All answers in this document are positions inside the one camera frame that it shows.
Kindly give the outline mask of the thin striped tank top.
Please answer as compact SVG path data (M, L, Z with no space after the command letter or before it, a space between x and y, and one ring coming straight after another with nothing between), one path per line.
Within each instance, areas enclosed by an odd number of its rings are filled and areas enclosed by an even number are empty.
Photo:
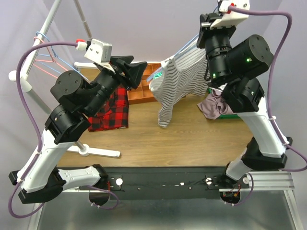
M167 81L160 86L149 89L155 99L161 104L161 108L158 112L158 125L162 128L166 128L172 118L172 112L174 105L179 102L180 99L188 94L194 94L197 96L203 96L208 88L208 83L204 84L199 80L191 83L171 83Z

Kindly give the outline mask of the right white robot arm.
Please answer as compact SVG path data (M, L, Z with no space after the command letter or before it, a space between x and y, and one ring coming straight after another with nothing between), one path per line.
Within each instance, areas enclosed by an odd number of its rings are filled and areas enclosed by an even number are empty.
M219 186L230 188L251 170L284 168L286 143L292 139L274 130L265 92L258 81L258 76L269 69L274 58L267 42L262 36L253 34L237 46L231 46L236 23L223 23L222 18L219 13L200 15L197 47L206 52L209 86L224 87L222 98L253 135L241 156L229 162L216 179Z

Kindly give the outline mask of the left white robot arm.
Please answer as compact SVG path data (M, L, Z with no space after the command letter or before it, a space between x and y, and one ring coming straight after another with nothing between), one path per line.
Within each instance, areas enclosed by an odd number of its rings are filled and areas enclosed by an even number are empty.
M139 86L147 65L145 61L133 63L133 56L112 57L106 65L98 65L100 72L91 82L73 70L57 78L50 91L59 104L45 122L40 135L42 146L28 162L31 169L9 174L11 183L21 188L18 196L23 204L45 203L80 186L107 188L108 175L99 164L75 170L61 170L57 164L117 87L130 90Z

